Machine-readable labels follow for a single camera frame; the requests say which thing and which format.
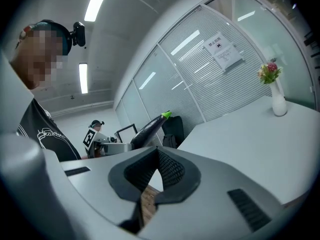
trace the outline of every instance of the flower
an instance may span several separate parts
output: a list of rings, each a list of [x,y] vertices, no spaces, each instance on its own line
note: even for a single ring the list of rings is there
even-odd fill
[[[267,64],[267,68],[270,72],[276,71],[278,69],[277,64],[273,62],[269,62]]]
[[[262,77],[264,74],[263,70],[262,69],[259,69],[258,70],[258,77]]]

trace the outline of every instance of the green tip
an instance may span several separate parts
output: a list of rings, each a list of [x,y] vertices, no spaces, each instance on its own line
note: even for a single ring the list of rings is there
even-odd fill
[[[171,114],[172,113],[168,111],[168,112],[162,113],[161,115],[163,115],[166,119],[168,119],[171,116]]]

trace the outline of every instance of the black chair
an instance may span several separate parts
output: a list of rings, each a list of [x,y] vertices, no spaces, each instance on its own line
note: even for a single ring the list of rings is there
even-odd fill
[[[162,125],[162,130],[164,135],[174,135],[178,147],[185,140],[184,125],[181,116],[170,116]]]

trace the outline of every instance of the black t-shirt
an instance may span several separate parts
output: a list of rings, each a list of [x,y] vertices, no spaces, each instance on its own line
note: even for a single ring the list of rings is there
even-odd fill
[[[60,162],[81,159],[75,147],[35,99],[25,111],[17,133],[35,140],[43,149],[54,151]]]

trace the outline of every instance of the black cylindrical object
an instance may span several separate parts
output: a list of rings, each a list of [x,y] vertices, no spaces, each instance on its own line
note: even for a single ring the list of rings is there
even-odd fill
[[[163,123],[170,117],[170,111],[162,113],[155,119],[147,123],[131,140],[133,149],[137,150],[145,147],[151,141],[156,132],[160,129]]]

